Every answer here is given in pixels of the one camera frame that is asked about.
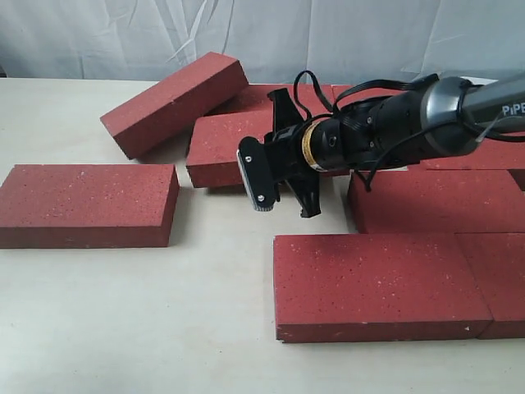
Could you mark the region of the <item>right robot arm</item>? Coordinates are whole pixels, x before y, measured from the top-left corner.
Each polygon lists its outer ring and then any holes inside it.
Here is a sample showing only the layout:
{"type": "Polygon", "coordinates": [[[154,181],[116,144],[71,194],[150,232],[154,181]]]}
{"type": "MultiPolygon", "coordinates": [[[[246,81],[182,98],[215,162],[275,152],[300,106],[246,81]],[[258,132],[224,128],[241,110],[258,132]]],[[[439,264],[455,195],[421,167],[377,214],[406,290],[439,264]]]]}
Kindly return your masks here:
{"type": "Polygon", "coordinates": [[[411,82],[376,79],[329,100],[313,115],[296,89],[277,89],[272,129],[238,148],[253,206],[268,211],[287,185],[305,218],[320,213],[323,173],[350,171],[366,187],[377,172],[433,158],[464,156],[483,140],[524,141],[524,77],[490,84],[435,74],[411,82]]]}

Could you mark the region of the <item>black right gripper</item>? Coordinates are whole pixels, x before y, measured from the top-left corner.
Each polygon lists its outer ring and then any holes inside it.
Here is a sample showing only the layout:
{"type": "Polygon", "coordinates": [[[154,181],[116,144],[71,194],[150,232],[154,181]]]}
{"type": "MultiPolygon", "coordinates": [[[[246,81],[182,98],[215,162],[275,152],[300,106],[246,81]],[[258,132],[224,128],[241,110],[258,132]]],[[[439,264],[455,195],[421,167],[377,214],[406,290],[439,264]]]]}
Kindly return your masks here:
{"type": "Polygon", "coordinates": [[[321,213],[319,175],[306,163],[302,137],[304,118],[293,103],[287,88],[267,94],[272,102],[272,132],[263,139],[266,166],[262,184],[273,187],[286,181],[300,205],[300,217],[313,218],[321,213]]]}

